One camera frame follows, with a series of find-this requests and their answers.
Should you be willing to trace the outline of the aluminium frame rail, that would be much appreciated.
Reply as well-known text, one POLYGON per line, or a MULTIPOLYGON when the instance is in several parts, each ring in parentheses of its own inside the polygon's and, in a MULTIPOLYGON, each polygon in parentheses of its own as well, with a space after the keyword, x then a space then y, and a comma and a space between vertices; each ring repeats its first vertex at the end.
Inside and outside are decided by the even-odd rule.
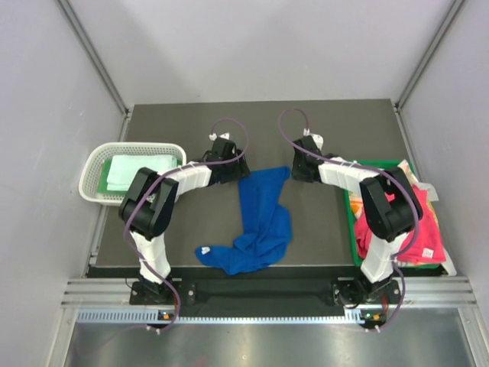
MULTIPOLYGON (((466 277, 407 277, 404 307, 475 307, 476 297, 466 277)), ((130 290, 115 278, 73 279, 62 298, 65 307, 126 307, 130 290)))

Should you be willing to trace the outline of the white perforated plastic basket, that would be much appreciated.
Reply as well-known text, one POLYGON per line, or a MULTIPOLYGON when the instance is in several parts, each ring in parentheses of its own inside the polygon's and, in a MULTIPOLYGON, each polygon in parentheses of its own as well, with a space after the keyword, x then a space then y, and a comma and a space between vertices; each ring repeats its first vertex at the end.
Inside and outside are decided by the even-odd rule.
POLYGON ((125 192, 97 193, 97 186, 104 160, 115 155, 170 154, 186 163, 186 152, 179 145, 161 142, 109 142, 98 146, 88 157, 79 179, 79 195, 86 201, 105 206, 119 206, 125 192))

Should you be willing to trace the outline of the green microfiber towel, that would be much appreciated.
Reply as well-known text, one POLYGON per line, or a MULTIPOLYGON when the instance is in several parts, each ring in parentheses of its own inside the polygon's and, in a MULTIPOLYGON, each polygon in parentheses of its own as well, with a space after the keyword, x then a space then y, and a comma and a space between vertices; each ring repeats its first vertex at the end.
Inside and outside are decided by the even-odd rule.
POLYGON ((102 164, 102 168, 101 168, 101 173, 100 173, 100 177, 99 177, 97 190, 96 190, 97 193, 108 193, 109 192, 107 179, 108 179, 108 174, 109 174, 111 165, 112 165, 112 159, 111 158, 107 158, 106 160, 104 160, 104 162, 102 164))

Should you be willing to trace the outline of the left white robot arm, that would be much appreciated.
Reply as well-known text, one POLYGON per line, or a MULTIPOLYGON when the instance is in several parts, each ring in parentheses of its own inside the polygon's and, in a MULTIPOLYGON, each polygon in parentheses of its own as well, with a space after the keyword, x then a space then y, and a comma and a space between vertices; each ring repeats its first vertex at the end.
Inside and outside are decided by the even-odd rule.
POLYGON ((171 267, 164 233, 177 199, 192 190, 226 184, 251 174, 245 153, 228 133, 213 134, 211 140, 212 147, 199 161, 163 174, 147 167, 139 169, 118 210, 139 257, 140 279, 148 283, 148 296, 160 304, 173 296, 173 285, 165 280, 171 267))

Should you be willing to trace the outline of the pink red towel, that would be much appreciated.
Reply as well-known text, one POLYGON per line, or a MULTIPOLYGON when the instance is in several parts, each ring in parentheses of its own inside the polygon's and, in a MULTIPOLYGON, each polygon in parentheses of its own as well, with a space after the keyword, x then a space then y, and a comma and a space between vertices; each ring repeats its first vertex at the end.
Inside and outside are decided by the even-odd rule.
MULTIPOLYGON (((421 204, 423 217, 419 221, 419 235, 410 249, 397 257, 402 263, 411 265, 441 264, 446 260, 444 246, 435 211, 428 200, 426 190, 413 186, 413 191, 421 204)), ((365 215, 362 213, 354 221, 354 248, 361 259, 366 257, 372 232, 368 227, 365 215)))

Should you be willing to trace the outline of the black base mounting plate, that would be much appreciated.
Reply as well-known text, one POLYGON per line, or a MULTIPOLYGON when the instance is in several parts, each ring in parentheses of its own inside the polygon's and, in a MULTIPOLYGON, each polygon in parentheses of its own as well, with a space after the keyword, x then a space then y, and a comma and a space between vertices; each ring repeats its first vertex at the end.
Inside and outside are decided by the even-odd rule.
POLYGON ((129 303, 186 317, 317 317, 339 316, 344 307, 389 310, 399 301, 397 281, 369 286, 353 266, 277 266, 233 276, 177 267, 169 286, 136 280, 129 303))

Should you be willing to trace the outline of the green plastic bin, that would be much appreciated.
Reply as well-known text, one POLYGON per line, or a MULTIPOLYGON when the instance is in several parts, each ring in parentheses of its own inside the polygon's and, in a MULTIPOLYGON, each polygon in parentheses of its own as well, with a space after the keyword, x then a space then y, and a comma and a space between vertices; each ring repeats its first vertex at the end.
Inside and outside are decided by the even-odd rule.
MULTIPOLYGON (((390 168, 394 165, 397 165, 398 167, 400 167, 404 171, 404 173, 406 174, 406 176, 408 178, 408 181, 411 183, 412 186, 417 186, 419 189, 427 191, 428 200, 432 205, 432 201, 431 201, 430 197, 434 193, 434 190, 429 188, 426 184, 424 184, 418 180, 418 178, 415 174, 415 171, 413 170, 412 164, 409 163, 408 161, 406 161, 406 160, 403 160, 403 161, 361 161, 360 163, 363 165, 370 165, 370 166, 381 168, 381 169, 387 169, 387 168, 390 168)), ((345 206, 346 206, 346 213, 347 213, 347 219, 348 219, 348 231, 349 231, 349 237, 350 237, 350 243, 351 243, 351 252, 352 252, 352 258, 353 258, 354 265, 359 267, 364 259, 361 259, 359 257, 359 255, 357 254, 357 252, 354 248, 354 233, 353 232, 354 232, 354 221, 356 219, 355 219, 355 217, 351 211, 350 205, 349 205, 348 193, 349 193, 348 191, 345 191, 344 197, 345 197, 345 206)), ((445 263, 449 259, 449 256, 445 250, 445 247, 444 247, 444 253, 446 255, 446 260, 443 263, 445 263)), ((411 265, 408 263, 402 263, 398 260, 397 260, 397 264, 400 267, 414 267, 414 268, 434 268, 438 265, 441 265, 441 264, 411 265)))

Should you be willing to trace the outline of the white mint towel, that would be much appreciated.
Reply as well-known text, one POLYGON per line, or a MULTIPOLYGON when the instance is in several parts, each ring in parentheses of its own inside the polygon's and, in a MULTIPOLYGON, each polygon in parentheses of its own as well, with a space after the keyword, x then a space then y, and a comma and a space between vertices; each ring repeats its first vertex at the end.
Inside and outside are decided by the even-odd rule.
POLYGON ((179 160, 170 154, 115 155, 109 159, 106 187, 108 191, 127 191, 141 168, 164 172, 177 167, 179 160))

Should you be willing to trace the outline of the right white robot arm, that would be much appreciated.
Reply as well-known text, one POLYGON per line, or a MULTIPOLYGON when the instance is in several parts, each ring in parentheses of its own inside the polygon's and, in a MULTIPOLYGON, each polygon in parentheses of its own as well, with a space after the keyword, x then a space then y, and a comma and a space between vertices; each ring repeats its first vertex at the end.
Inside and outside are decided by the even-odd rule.
POLYGON ((393 274, 393 260, 403 241, 423 217, 412 185, 398 166, 382 170, 324 157, 311 135, 293 141, 292 146, 293 179, 332 185, 361 197, 372 237, 361 264, 365 278, 358 281, 356 291, 363 301, 375 302, 384 294, 383 281, 393 274))

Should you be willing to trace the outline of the blue towel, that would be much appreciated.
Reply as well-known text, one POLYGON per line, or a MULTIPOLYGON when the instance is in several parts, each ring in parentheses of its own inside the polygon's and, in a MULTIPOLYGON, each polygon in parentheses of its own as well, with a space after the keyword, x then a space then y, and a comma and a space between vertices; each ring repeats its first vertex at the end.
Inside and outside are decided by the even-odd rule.
POLYGON ((227 275, 250 273, 280 261, 293 239, 289 210, 279 204, 283 185, 290 178, 287 166, 254 171, 238 182, 243 234, 231 247, 201 246, 195 255, 202 265, 227 275))

